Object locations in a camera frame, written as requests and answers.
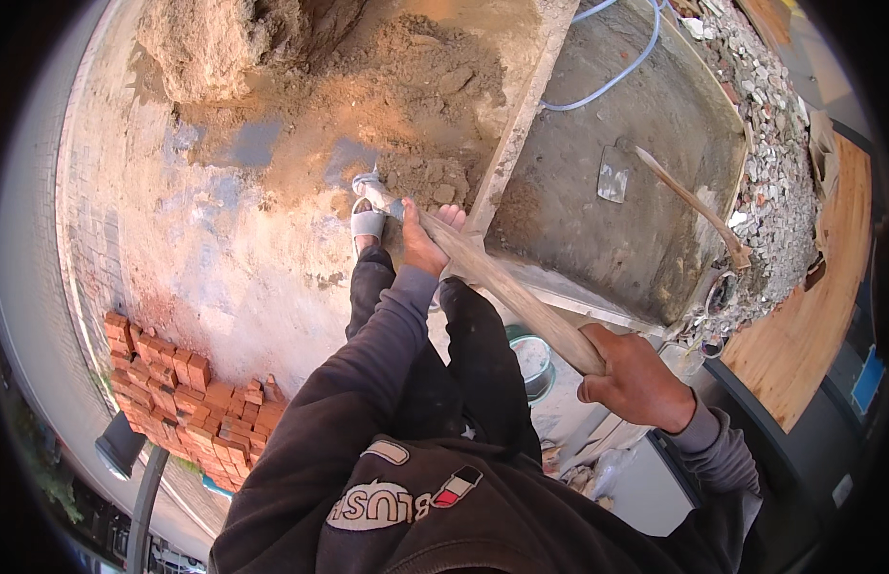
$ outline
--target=water hose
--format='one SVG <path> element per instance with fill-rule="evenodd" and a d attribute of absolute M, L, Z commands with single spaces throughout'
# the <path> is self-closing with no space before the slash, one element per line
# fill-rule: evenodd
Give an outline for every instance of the water hose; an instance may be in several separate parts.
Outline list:
<path fill-rule="evenodd" d="M 616 2 L 616 0 L 604 0 L 604 2 L 601 2 L 598 6 L 589 8 L 588 10 L 585 10 L 581 14 L 576 15 L 576 17 L 573 17 L 572 23 L 574 24 L 575 22 L 579 22 L 589 16 L 597 14 L 598 12 L 600 12 L 607 6 L 611 6 L 611 4 L 613 4 L 614 2 Z M 549 104 L 547 102 L 540 100 L 540 103 L 542 104 L 542 106 L 546 109 L 551 109 L 555 112 L 566 112 L 566 111 L 569 111 L 572 109 L 581 108 L 582 106 L 585 106 L 586 104 L 589 104 L 590 102 L 594 101 L 595 99 L 603 96 L 603 94 L 607 90 L 611 89 L 611 87 L 613 87 L 613 86 L 616 86 L 620 82 L 620 80 L 622 80 L 627 75 L 629 75 L 630 72 L 635 70 L 635 68 L 640 63 L 642 63 L 645 60 L 645 58 L 648 57 L 648 54 L 652 52 L 652 49 L 655 48 L 655 43 L 658 40 L 658 31 L 661 29 L 661 7 L 668 5 L 668 7 L 670 7 L 670 9 L 672 11 L 674 10 L 674 8 L 672 6 L 670 6 L 670 4 L 668 3 L 668 0 L 665 0 L 664 4 L 662 4 L 661 6 L 658 6 L 655 3 L 655 0 L 648 0 L 648 3 L 650 5 L 652 5 L 652 10 L 655 12 L 655 28 L 652 30 L 652 39 L 648 40 L 648 46 L 645 48 L 645 50 L 641 54 L 639 54 L 639 57 L 635 59 L 635 62 L 629 64 L 629 66 L 627 66 L 626 69 L 623 70 L 619 75 L 617 75 L 615 78 L 613 78 L 607 84 L 600 86 L 598 91 L 594 92 L 593 94 L 591 94 L 590 96 L 588 96 L 586 98 L 582 98 L 572 104 L 565 104 L 564 106 L 555 106 L 553 104 Z"/>

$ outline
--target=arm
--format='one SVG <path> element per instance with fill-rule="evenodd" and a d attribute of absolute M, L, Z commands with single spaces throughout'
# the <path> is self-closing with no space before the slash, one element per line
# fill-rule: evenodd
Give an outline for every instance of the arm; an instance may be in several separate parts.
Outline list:
<path fill-rule="evenodd" d="M 255 572 L 275 564 L 313 570 L 323 521 L 359 455 L 388 428 L 428 339 L 428 304 L 448 260 L 418 225 L 415 209 L 408 202 L 406 257 L 392 287 L 358 335 L 301 386 L 234 495 L 212 546 L 213 571 Z M 457 218 L 458 212 L 439 217 L 459 230 L 465 214 Z"/>
<path fill-rule="evenodd" d="M 730 428 L 723 411 L 702 404 L 642 337 L 619 336 L 596 323 L 582 332 L 607 361 L 607 374 L 586 376 L 578 397 L 666 431 L 707 494 L 707 503 L 657 544 L 684 571 L 737 571 L 763 502 L 744 434 Z"/>

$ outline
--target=pole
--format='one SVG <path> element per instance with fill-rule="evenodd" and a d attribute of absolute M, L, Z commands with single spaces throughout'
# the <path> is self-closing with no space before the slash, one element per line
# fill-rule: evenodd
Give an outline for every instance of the pole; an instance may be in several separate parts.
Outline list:
<path fill-rule="evenodd" d="M 145 571 L 145 559 L 148 557 L 145 539 L 148 527 L 152 523 L 152 510 L 157 489 L 161 484 L 163 467 L 167 465 L 170 451 L 154 445 L 152 455 L 145 465 L 145 474 L 141 476 L 139 495 L 135 498 L 135 510 L 132 511 L 132 526 L 129 529 L 129 546 L 126 550 L 126 574 L 142 574 Z"/>

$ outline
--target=road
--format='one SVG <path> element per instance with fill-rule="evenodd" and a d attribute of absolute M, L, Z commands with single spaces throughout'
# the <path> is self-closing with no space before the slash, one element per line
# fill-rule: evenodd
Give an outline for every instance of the road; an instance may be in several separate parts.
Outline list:
<path fill-rule="evenodd" d="M 94 453 L 110 411 L 92 382 L 65 300 L 55 229 L 55 169 L 71 86 L 106 2 L 89 6 L 48 59 L 18 122 L 0 180 L 0 335 L 25 395 L 69 447 L 68 462 L 101 496 L 131 513 L 144 465 L 114 478 Z M 152 532 L 207 559 L 217 513 L 168 468 Z M 189 497 L 183 490 L 189 488 Z"/>

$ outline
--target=gray bucket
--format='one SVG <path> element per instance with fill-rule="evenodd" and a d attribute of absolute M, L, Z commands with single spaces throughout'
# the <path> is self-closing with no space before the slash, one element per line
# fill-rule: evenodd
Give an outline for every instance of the gray bucket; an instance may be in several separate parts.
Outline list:
<path fill-rule="evenodd" d="M 530 406 L 543 400 L 556 380 L 553 349 L 543 339 L 530 333 L 522 325 L 505 327 L 508 346 L 518 356 L 520 373 L 524 377 L 527 403 Z"/>

